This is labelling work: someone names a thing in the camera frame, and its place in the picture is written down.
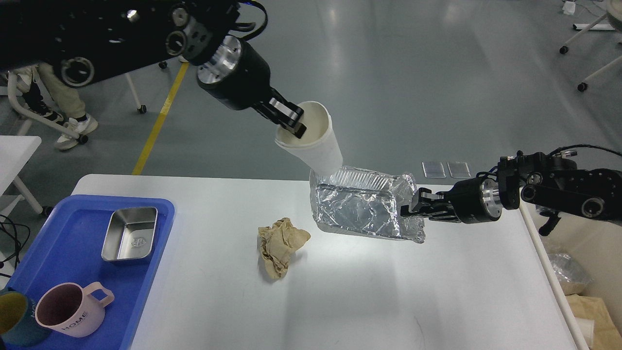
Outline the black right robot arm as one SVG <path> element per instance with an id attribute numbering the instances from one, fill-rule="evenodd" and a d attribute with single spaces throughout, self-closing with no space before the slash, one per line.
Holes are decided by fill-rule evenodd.
<path id="1" fill-rule="evenodd" d="M 547 218 L 538 229 L 542 236 L 553 231 L 562 213 L 619 226 L 621 172 L 579 169 L 572 160 L 578 148 L 588 148 L 588 144 L 564 146 L 547 154 L 518 151 L 513 157 L 501 157 L 489 171 L 456 182 L 448 191 L 419 188 L 411 202 L 400 207 L 400 216 L 479 224 L 495 222 L 504 209 L 519 209 L 526 202 L 542 208 Z"/>

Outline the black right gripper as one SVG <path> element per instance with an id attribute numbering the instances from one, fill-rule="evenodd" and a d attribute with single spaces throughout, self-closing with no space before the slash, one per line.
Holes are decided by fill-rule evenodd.
<path id="1" fill-rule="evenodd" d="M 419 209 L 401 206 L 400 216 L 465 224 L 495 222 L 503 210 L 498 183 L 486 177 L 459 181 L 449 191 L 418 188 L 412 206 Z"/>

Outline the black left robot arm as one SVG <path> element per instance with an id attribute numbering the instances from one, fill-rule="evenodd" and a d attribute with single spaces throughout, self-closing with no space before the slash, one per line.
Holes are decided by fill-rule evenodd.
<path id="1" fill-rule="evenodd" d="M 241 0 L 3 0 L 1 69 L 46 63 L 81 88 L 183 56 L 198 84 L 233 110 L 252 108 L 301 138 L 304 110 L 270 85 L 249 40 L 267 26 L 240 22 Z"/>

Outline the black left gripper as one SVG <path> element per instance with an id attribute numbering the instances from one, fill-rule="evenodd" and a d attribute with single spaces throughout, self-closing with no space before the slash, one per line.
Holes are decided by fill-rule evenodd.
<path id="1" fill-rule="evenodd" d="M 227 35 L 216 53 L 198 67 L 199 87 L 233 110 L 252 108 L 301 139 L 307 130 L 304 109 L 270 86 L 267 62 L 242 38 Z"/>

